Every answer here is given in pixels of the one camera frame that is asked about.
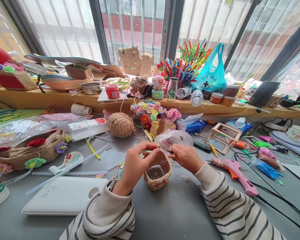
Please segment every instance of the turquoise plastic bag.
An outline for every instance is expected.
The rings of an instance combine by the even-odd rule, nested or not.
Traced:
[[[211,92],[223,92],[226,89],[227,82],[224,78],[224,66],[222,61],[224,44],[219,43],[209,55],[206,63],[204,64],[201,72],[196,78],[196,82],[191,85],[194,89],[208,90]],[[218,65],[213,65],[213,60],[218,55]]]

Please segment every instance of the person's right hand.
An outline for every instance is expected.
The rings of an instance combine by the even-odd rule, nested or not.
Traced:
[[[169,157],[193,174],[197,173],[204,164],[192,147],[173,144],[171,152],[172,156],[169,154]]]

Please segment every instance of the cup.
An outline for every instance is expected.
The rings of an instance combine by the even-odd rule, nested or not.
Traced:
[[[300,126],[293,125],[286,132],[286,137],[293,140],[293,141],[299,141],[300,140]]]

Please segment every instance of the red jar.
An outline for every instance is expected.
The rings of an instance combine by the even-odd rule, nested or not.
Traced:
[[[104,88],[106,89],[108,98],[116,99],[120,97],[119,88],[117,84],[106,84],[104,85]]]

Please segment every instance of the hand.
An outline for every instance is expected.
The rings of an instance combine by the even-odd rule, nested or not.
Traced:
[[[128,196],[130,194],[159,152],[157,146],[154,143],[142,142],[128,149],[120,179],[114,185],[112,193],[119,196]],[[141,158],[140,154],[144,150],[152,152],[145,158]]]
[[[192,147],[173,144],[171,146],[171,152],[173,153],[172,156],[169,154],[168,157],[177,161],[182,167],[193,174],[197,173],[204,164]]]

